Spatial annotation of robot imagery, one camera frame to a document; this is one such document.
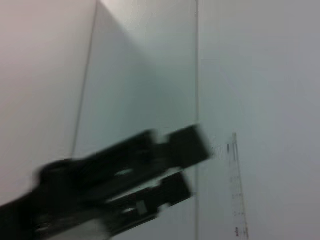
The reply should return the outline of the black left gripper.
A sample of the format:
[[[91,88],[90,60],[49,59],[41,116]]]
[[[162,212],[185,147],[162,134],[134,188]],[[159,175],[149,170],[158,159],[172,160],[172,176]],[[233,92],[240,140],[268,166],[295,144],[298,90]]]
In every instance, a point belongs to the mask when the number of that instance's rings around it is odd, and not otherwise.
[[[0,207],[0,238],[48,240],[97,220],[110,239],[108,208],[90,193],[113,176],[110,163],[110,157],[92,155],[45,165],[31,192]]]

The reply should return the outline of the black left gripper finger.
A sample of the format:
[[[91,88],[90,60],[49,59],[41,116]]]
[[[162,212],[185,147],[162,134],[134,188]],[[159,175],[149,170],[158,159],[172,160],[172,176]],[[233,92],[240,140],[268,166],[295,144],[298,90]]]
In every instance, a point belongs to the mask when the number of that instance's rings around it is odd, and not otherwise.
[[[181,172],[163,178],[155,187],[148,187],[107,204],[104,224],[110,237],[156,219],[163,205],[174,206],[192,196]]]
[[[139,185],[174,168],[188,169],[210,157],[198,125],[165,136],[158,142],[154,130],[145,130],[83,160],[81,184]]]

